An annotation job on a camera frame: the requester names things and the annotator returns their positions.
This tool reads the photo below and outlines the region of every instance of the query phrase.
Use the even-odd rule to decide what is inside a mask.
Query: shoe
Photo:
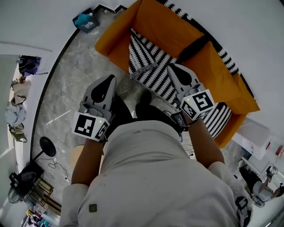
[[[148,90],[143,91],[139,99],[139,104],[150,105],[151,101],[152,101],[151,92]]]

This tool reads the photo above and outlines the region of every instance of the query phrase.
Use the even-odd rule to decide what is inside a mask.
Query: black strap
[[[207,35],[203,35],[199,39],[195,40],[180,53],[176,64],[181,64],[182,62],[192,58],[208,43],[208,41],[209,39]]]
[[[191,122],[191,123],[189,123],[188,125],[187,125],[187,127],[190,127],[190,126],[192,126],[195,122],[197,122],[199,119],[196,119],[196,120],[194,120],[193,122]]]
[[[17,105],[22,104],[22,103],[23,103],[24,101],[26,101],[26,99],[27,99],[26,96],[21,96],[21,95],[18,95],[18,94],[16,94],[16,96],[17,96],[17,97],[20,97],[20,98],[24,98],[24,100],[22,100],[21,102],[17,103]]]

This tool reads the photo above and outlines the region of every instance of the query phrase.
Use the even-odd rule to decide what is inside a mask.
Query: blue object
[[[78,19],[74,22],[75,26],[79,27],[81,25],[87,24],[90,17],[91,16],[89,14],[80,13]]]

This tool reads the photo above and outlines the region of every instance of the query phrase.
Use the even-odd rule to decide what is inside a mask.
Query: black and white striped cushion
[[[131,42],[130,42],[130,64],[129,64],[129,74],[133,74],[136,71],[136,68],[132,66],[134,61],[131,60],[131,56],[140,58],[140,50],[137,48],[139,44],[136,42],[141,42],[144,47],[148,50],[148,53],[153,57],[157,63],[157,67],[145,71],[143,74],[133,77],[135,81],[141,83],[143,86],[150,89],[158,97],[162,98],[164,101],[167,101],[171,106],[177,107],[177,104],[174,102],[176,97],[176,90],[170,82],[170,78],[167,74],[167,66],[170,63],[175,63],[176,59],[165,53],[162,49],[155,46],[149,40],[144,38],[138,32],[131,29]]]
[[[227,69],[230,71],[231,75],[236,73],[241,74],[236,64],[232,61],[228,53],[223,48],[218,52],[218,54],[226,65]]]
[[[146,70],[142,74],[134,76],[132,79],[141,83],[161,99],[169,103],[170,106],[177,109],[177,104],[174,102],[176,90],[172,86],[167,74],[168,64],[175,63],[176,59],[131,29],[131,41],[129,46],[130,75],[135,73],[139,67],[152,63],[151,60],[147,61],[147,58],[149,57],[143,56],[144,60],[139,59],[143,54],[143,50],[148,51],[148,54],[157,62],[158,65],[156,68]],[[231,115],[232,111],[230,108],[225,103],[221,102],[217,103],[215,108],[208,115],[203,117],[203,121],[213,138],[215,138],[222,131]]]
[[[232,115],[231,109],[224,102],[216,103],[215,105],[215,108],[202,118],[213,138],[223,130]]]

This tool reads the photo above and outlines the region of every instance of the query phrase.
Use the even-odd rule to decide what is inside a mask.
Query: person
[[[115,96],[107,142],[86,140],[64,188],[60,226],[247,226],[250,197],[202,119],[188,128],[195,161],[180,127],[150,102],[145,92],[133,119]]]
[[[239,171],[247,183],[250,192],[257,196],[262,202],[265,203],[271,201],[272,199],[284,194],[284,186],[280,186],[275,191],[268,187],[268,183],[270,181],[269,177],[267,177],[266,181],[262,183],[257,174],[253,171],[248,171],[246,166],[241,167]]]

